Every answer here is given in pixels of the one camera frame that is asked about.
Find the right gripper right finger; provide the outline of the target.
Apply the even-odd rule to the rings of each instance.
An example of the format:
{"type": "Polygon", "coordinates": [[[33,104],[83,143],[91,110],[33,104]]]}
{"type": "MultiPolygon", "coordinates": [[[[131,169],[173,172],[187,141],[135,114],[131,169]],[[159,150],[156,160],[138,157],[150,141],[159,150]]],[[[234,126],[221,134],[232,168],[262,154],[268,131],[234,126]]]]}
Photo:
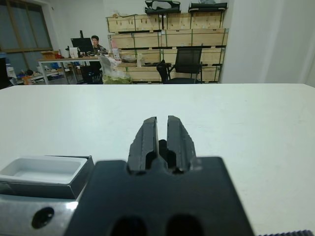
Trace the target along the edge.
{"type": "Polygon", "coordinates": [[[168,117],[166,146],[168,168],[180,173],[189,171],[196,158],[194,142],[176,116],[168,117]]]}

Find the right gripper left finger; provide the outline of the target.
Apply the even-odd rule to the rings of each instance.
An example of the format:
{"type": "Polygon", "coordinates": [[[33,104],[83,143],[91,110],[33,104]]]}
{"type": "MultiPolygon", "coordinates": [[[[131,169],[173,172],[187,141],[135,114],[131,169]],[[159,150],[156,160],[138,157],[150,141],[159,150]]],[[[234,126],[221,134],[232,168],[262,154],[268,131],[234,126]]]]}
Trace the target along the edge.
{"type": "Polygon", "coordinates": [[[141,175],[152,168],[158,157],[157,118],[143,121],[129,148],[127,171],[131,175],[141,175]]]}

